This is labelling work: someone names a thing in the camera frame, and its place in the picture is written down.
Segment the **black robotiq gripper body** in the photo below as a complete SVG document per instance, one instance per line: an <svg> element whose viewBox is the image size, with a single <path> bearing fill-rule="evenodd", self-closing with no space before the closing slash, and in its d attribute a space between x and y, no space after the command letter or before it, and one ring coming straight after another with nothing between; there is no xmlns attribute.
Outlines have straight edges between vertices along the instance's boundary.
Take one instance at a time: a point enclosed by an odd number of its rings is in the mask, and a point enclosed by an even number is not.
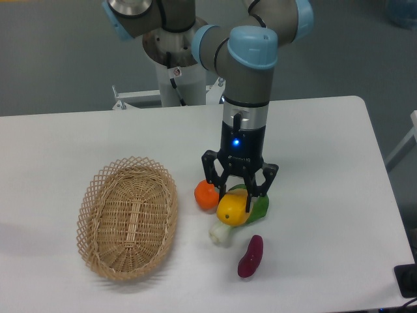
<svg viewBox="0 0 417 313"><path fill-rule="evenodd" d="M243 177L246 170L251 176L261 169L265 126L257 129L235 131L227 123L222 123L220 150L217 154L223 173Z"/></svg>

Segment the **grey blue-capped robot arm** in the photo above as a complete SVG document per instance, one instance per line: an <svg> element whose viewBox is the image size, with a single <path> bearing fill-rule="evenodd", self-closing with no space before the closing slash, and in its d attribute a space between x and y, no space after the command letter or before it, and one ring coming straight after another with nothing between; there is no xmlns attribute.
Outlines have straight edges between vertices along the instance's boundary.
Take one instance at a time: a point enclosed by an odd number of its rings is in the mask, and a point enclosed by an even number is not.
<svg viewBox="0 0 417 313"><path fill-rule="evenodd" d="M242 178L247 201L265 196L277 172L263 160L268 105L278 48L313 27L309 1L246 1L235 25L209 25L194 1L104 1L120 38L141 38L155 64L163 106L206 102L206 72L225 80L219 151L202 157L205 177L221 193L229 176Z"/></svg>

